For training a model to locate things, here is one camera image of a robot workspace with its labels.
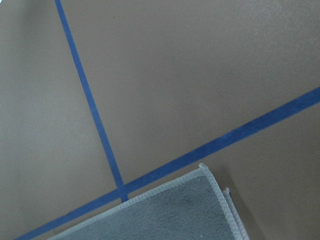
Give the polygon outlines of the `pink and grey towel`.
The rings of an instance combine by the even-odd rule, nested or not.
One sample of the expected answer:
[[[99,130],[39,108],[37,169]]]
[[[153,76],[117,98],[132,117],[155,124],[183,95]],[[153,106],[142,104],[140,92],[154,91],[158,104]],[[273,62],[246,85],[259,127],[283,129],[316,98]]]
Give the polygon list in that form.
[[[57,240],[247,240],[231,199],[200,164],[55,236]]]

